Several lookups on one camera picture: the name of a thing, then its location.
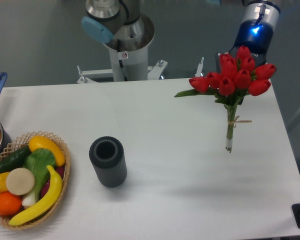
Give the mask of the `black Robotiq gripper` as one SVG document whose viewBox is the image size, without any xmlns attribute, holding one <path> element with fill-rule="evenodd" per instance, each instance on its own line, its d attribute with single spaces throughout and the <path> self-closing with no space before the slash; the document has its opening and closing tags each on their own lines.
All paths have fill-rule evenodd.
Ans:
<svg viewBox="0 0 300 240">
<path fill-rule="evenodd" d="M 226 52 L 227 54 L 230 54 L 233 58 L 236 57 L 236 54 L 238 52 L 238 47 L 232 47 L 228 52 Z M 216 64 L 216 72 L 217 73 L 221 73 L 221 63 L 220 63 L 220 56 L 221 56 L 222 52 L 218 52 L 215 54 L 215 64 Z M 266 60 L 266 55 L 263 53 L 254 53 L 251 52 L 250 54 L 255 61 L 255 66 L 261 66 L 267 63 Z"/>
</svg>

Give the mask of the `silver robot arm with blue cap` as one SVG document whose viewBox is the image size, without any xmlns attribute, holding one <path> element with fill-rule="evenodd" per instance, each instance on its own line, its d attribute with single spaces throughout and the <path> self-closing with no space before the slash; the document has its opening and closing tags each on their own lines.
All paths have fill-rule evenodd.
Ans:
<svg viewBox="0 0 300 240">
<path fill-rule="evenodd" d="M 145 79 L 148 74 L 148 47 L 155 29 L 150 18 L 140 12 L 138 0 L 88 0 L 87 15 L 81 26 L 92 39 L 108 48 L 114 76 L 132 70 Z M 265 54 L 273 35 L 267 22 L 266 4 L 260 0 L 247 4 L 234 48 L 248 47 L 253 53 Z"/>
</svg>

